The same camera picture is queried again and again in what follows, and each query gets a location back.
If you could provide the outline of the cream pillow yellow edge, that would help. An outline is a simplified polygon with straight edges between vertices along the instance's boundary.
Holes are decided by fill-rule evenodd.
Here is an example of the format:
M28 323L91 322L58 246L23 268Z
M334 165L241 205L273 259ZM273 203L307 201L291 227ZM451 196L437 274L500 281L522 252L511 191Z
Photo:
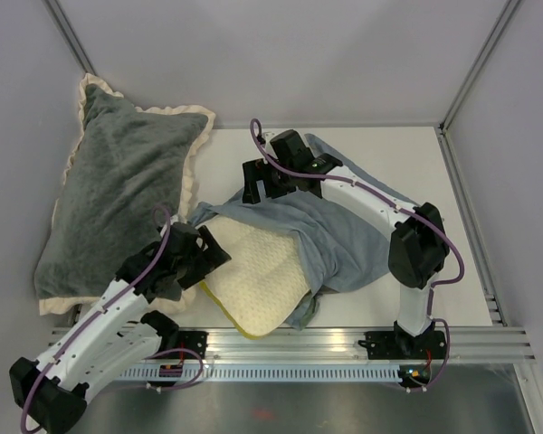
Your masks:
M248 339L284 324L310 292L296 241L220 215L203 225L231 259L198 286Z

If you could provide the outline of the patchwork and blue pillowcase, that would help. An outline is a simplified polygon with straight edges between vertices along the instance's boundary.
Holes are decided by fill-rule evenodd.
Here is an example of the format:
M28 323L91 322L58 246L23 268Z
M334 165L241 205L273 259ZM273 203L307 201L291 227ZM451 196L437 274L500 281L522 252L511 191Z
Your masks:
M281 326L302 330L323 320L329 303L365 288L388 272L389 243L374 227L338 204L296 191L257 204L235 193L222 204L199 203L195 226L216 216L292 237L310 292Z

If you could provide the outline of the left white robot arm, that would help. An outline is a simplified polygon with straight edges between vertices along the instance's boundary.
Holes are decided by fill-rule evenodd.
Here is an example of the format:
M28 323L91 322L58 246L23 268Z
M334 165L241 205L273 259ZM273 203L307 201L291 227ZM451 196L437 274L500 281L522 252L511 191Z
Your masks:
M56 344L9 370L23 433L66 433L89 403L140 361L195 359L205 352L186 343L179 325L150 304L169 290L182 294L231 260L206 226L175 222L128 257L100 300Z

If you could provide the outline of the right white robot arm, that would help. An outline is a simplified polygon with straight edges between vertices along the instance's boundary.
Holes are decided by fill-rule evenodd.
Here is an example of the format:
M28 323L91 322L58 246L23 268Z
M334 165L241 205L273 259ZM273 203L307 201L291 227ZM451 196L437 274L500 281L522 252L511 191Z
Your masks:
M256 204L263 197L275 199L301 190L338 204L374 227L389 242L387 265L400 289L395 349L406 358L423 352L434 333L431 289L449 253L438 209L430 203L413 206L363 182L336 156L313 155L293 129L265 137L261 125L253 122L250 133L262 158L243 164L243 202Z

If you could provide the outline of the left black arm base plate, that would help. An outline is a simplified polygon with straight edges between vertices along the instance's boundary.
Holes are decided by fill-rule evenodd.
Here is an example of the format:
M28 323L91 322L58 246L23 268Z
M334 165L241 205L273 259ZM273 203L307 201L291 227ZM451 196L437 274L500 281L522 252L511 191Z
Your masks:
M180 348L190 350L204 359L208 346L208 336L209 334L206 331L183 330L178 333L176 340L167 346L167 349L177 348L173 357L180 362L195 359L192 354L180 351Z

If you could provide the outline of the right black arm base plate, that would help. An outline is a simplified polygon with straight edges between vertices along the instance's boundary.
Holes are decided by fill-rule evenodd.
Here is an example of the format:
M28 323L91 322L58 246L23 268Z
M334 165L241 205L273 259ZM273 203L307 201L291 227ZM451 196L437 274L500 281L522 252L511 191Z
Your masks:
M357 344L366 350L369 360L442 360L448 349L442 331L429 331L419 336L404 332L368 331Z

